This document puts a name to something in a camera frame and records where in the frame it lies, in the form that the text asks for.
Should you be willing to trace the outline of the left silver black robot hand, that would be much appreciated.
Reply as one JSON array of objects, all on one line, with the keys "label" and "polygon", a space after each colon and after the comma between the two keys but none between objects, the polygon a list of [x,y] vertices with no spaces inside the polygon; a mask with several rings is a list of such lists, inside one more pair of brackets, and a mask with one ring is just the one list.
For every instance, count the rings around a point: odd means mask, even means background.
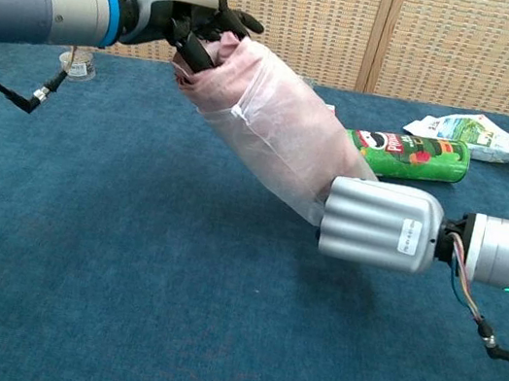
[{"label": "left silver black robot hand", "polygon": [[228,6],[227,0],[121,0],[119,41],[125,45],[164,40],[193,72],[213,69],[203,43],[224,32],[238,39],[261,34],[260,21]]}]

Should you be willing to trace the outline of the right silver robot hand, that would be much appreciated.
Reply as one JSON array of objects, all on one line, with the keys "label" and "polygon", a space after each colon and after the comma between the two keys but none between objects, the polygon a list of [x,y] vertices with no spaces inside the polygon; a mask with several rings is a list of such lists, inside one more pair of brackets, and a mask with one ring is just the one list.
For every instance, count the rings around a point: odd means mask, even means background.
[{"label": "right silver robot hand", "polygon": [[340,176],[324,205],[318,247],[336,259],[420,273],[434,260],[443,210],[425,190]]}]

